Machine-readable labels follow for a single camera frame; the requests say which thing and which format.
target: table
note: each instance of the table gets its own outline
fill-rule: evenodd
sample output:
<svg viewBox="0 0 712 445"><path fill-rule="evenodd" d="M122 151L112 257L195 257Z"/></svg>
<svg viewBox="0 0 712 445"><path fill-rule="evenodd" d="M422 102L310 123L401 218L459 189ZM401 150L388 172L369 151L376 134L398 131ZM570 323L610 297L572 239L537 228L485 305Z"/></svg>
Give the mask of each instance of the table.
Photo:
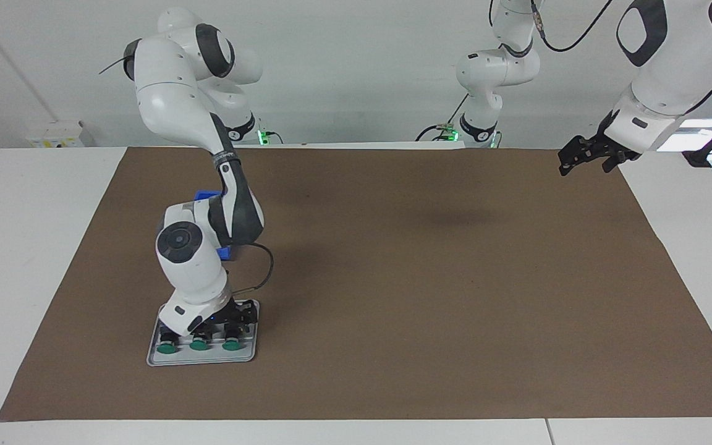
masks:
<svg viewBox="0 0 712 445"><path fill-rule="evenodd" d="M429 148L416 144L339 148ZM105 192L124 147L0 150L0 407L32 336ZM649 153L621 167L650 225L712 329L712 172ZM705 443L712 419L466 420L465 422L0 423L0 443Z"/></svg>

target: metal plate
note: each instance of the metal plate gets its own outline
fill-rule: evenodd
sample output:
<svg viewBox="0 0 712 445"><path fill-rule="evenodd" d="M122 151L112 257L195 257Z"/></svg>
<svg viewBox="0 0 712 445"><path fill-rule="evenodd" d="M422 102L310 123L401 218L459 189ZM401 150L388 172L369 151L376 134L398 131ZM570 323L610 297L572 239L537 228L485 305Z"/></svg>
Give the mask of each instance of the metal plate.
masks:
<svg viewBox="0 0 712 445"><path fill-rule="evenodd" d="M257 317L260 319L260 303L255 302L257 307ZM257 323L249 325L249 333L240 339L241 349L237 351L227 351L222 346L224 344L224 332L220 326L215 326L213 338L206 351L195 351L190 348L192 336L181 336L177 342L177 352L173 354L161 354L156 351L156 347L161 343L161 336L158 333L158 317L153 327L153 338L150 341L150 351L147 352L147 364L151 367L158 366L180 366L197 365L206 363L243 363L251 360L255 356L257 342Z"/></svg>

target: brown paper mat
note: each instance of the brown paper mat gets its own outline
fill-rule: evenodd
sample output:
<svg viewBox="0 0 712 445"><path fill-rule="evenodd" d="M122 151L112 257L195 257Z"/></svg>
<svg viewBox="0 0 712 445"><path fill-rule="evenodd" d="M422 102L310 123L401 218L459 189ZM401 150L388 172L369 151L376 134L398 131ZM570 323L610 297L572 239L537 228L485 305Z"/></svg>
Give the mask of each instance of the brown paper mat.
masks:
<svg viewBox="0 0 712 445"><path fill-rule="evenodd" d="M254 361L146 365L172 292L156 223L219 185L201 150L130 148L0 420L712 417L712 333L619 172L563 179L528 150L241 158L276 255ZM265 267L245 250L230 276Z"/></svg>

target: green button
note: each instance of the green button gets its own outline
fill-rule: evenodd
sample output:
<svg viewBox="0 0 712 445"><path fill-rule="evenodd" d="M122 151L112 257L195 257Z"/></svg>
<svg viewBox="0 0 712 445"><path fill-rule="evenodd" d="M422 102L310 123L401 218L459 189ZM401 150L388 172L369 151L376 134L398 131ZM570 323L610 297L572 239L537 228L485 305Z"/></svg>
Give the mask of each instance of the green button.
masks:
<svg viewBox="0 0 712 445"><path fill-rule="evenodd" d="M171 343L162 343L156 348L156 351L161 352L161 354L174 354L177 352L177 347Z"/></svg>
<svg viewBox="0 0 712 445"><path fill-rule="evenodd" d="M221 347L223 347L227 351L237 351L238 349L240 349L240 342L238 342L238 340L228 340L225 341Z"/></svg>
<svg viewBox="0 0 712 445"><path fill-rule="evenodd" d="M190 345L195 351L206 351L207 343L204 340L194 340Z"/></svg>

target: blue object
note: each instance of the blue object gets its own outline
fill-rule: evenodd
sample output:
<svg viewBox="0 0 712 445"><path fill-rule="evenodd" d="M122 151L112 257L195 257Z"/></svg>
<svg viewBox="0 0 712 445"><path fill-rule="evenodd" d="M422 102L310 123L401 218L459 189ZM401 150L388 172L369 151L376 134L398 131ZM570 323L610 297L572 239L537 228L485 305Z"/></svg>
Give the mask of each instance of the blue object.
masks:
<svg viewBox="0 0 712 445"><path fill-rule="evenodd" d="M218 190L197 190L196 194L194 195L194 200L206 200L210 197L217 197L220 195L221 192ZM227 261L231 258L232 256L232 250L229 246L223 247L223 248L217 248L216 252L218 253L218 257L222 261Z"/></svg>

